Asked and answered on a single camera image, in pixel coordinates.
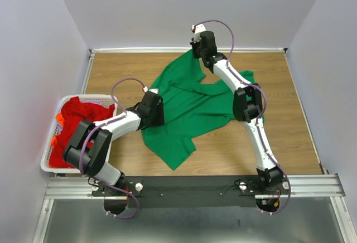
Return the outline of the green t-shirt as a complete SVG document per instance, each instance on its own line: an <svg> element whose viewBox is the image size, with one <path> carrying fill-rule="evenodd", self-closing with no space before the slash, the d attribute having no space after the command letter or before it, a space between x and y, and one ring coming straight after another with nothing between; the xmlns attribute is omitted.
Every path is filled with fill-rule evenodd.
<svg viewBox="0 0 357 243"><path fill-rule="evenodd" d="M193 138L235 120L233 93L223 80L205 78L191 50L169 63L152 84L163 98L164 124L142 131L147 148L176 170L196 150Z"/></svg>

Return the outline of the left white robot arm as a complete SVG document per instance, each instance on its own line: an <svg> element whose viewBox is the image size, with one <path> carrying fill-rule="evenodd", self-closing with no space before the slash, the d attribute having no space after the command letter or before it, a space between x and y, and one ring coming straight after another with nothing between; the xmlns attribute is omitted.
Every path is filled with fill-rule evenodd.
<svg viewBox="0 0 357 243"><path fill-rule="evenodd" d="M125 185L125 174L107 161L112 141L137 130L164 125L163 98L158 89L145 92L142 101L110 119L81 121L71 136L62 159L104 184L112 196L119 195Z"/></svg>

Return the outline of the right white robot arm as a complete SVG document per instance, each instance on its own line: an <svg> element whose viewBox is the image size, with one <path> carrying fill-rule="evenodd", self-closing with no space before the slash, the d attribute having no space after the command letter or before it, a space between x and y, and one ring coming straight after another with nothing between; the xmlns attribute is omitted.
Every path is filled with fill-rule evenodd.
<svg viewBox="0 0 357 243"><path fill-rule="evenodd" d="M190 44L194 58L202 59L204 66L220 77L234 95L233 115L245 127L257 160L257 189L264 194L271 193L283 181L284 174L264 131L266 97L259 84L245 79L233 68L228 58L218 52L212 31L196 28L193 34Z"/></svg>

